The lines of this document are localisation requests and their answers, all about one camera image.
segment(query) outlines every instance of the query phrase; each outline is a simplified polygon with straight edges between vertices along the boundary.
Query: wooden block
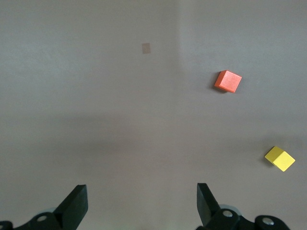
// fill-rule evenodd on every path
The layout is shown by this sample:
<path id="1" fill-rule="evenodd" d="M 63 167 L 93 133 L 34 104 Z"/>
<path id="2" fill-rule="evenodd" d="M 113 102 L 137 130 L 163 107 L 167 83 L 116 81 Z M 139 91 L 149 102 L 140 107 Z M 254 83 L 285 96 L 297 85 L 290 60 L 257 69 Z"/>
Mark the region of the wooden block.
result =
<path id="1" fill-rule="evenodd" d="M 220 72 L 214 86 L 227 92 L 235 92 L 241 79 L 241 76 L 229 70 L 224 70 Z"/>
<path id="2" fill-rule="evenodd" d="M 295 162 L 295 159 L 277 146 L 274 146 L 267 155 L 265 155 L 265 158 L 283 172 Z"/>

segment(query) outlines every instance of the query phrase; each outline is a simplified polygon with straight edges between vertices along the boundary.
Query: metal bolt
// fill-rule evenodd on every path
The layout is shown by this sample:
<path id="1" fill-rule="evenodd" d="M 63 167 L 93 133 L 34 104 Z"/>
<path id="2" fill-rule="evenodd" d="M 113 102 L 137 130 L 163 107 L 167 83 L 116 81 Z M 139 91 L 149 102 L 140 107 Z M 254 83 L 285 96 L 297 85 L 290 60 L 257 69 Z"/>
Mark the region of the metal bolt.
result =
<path id="1" fill-rule="evenodd" d="M 265 218 L 262 219 L 262 221 L 263 221 L 263 223 L 265 223 L 267 225 L 274 225 L 274 221 L 271 220 L 270 218 L 265 217 Z"/>
<path id="2" fill-rule="evenodd" d="M 228 211 L 228 210 L 224 211 L 223 215 L 226 216 L 226 217 L 232 217 L 233 216 L 232 212 Z"/>
<path id="3" fill-rule="evenodd" d="M 44 221 L 46 219 L 47 219 L 47 216 L 41 216 L 41 217 L 37 218 L 37 221 L 41 222 L 41 221 Z"/>

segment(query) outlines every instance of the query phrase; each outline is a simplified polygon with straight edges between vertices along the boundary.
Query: yellow block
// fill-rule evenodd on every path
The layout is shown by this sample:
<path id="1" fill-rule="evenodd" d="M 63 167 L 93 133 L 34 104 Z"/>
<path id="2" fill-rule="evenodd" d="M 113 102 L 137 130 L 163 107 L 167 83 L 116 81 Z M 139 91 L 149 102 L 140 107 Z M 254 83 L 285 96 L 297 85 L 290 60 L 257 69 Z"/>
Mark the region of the yellow block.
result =
<path id="1" fill-rule="evenodd" d="M 295 162 L 295 159 L 277 146 L 274 146 L 267 155 L 265 155 L 265 158 L 283 172 Z"/>

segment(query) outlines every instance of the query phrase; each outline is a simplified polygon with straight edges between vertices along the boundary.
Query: black robot arm part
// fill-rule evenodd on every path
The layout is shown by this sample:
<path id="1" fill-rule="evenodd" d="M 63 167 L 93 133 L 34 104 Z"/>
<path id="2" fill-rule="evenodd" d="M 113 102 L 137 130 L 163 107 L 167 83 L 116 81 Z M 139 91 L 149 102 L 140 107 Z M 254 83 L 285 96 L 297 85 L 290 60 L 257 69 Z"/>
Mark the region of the black robot arm part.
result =
<path id="1" fill-rule="evenodd" d="M 78 185 L 52 213 L 38 214 L 17 228 L 9 221 L 1 221 L 0 230 L 76 230 L 87 209 L 86 185 Z"/>
<path id="2" fill-rule="evenodd" d="M 87 209 L 86 186 L 78 185 L 54 212 L 38 214 L 15 229 L 11 222 L 1 221 L 0 230 L 76 230 Z M 253 223 L 233 210 L 221 208 L 207 184 L 197 185 L 197 209 L 203 226 L 196 230 L 290 230 L 273 216 L 258 216 Z"/>
<path id="3" fill-rule="evenodd" d="M 203 226 L 197 230 L 290 230 L 280 219 L 258 216 L 255 223 L 230 209 L 221 209 L 207 184 L 197 184 L 197 210 Z"/>

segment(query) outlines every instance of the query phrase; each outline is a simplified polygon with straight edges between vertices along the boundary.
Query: red cube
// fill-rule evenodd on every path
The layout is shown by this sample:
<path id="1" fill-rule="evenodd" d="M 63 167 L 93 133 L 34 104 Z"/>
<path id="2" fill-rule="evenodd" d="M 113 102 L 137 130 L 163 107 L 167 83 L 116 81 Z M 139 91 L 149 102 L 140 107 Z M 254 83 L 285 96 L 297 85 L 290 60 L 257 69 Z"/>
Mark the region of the red cube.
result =
<path id="1" fill-rule="evenodd" d="M 229 70 L 224 70 L 220 73 L 214 86 L 227 92 L 235 92 L 241 79 L 242 77 L 239 75 Z"/>

